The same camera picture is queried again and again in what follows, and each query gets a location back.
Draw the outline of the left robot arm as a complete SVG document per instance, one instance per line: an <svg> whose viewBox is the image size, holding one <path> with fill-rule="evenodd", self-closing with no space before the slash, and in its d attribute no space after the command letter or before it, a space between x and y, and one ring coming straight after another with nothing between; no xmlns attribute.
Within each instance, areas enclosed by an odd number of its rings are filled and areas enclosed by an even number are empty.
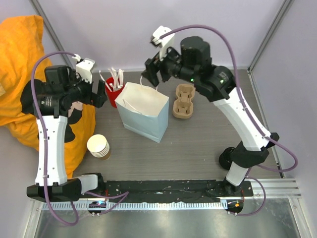
<svg viewBox="0 0 317 238"><path fill-rule="evenodd" d="M80 102L100 108L107 100L103 81L99 81L97 92L93 92L92 68L93 62L87 59L74 69L66 65L48 66L44 70L44 82L30 80L39 136L39 163L34 185L27 187L29 198L41 202L74 202L86 192L95 198L105 193L101 173L68 178L64 161L72 104Z"/></svg>

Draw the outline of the light blue paper bag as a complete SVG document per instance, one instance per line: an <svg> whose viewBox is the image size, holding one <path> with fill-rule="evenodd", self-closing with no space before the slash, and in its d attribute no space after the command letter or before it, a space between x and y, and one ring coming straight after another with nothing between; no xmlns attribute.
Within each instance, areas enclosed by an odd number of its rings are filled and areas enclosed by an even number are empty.
<svg viewBox="0 0 317 238"><path fill-rule="evenodd" d="M159 143L168 127L169 97L142 79L127 82L115 103L126 129Z"/></svg>

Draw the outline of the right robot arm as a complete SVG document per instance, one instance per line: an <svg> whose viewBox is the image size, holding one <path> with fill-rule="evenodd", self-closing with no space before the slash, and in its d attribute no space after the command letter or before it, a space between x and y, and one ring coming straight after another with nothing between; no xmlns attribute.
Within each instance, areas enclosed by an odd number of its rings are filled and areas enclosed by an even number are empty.
<svg viewBox="0 0 317 238"><path fill-rule="evenodd" d="M249 105L241 102L238 95L242 91L236 86L234 75L228 68L212 63L209 43L199 36L187 37L181 41L178 52L172 46L173 40L171 36L151 38L151 44L160 50L146 60L142 76L155 87L159 84L158 73L163 82L171 77L190 82L227 117L241 138L237 147L225 149L219 157L220 165L228 170L223 180L224 191L234 196L241 191L248 169L268 157L268 149L273 146L270 139L279 136L265 129L258 119L251 122L246 113Z"/></svg>

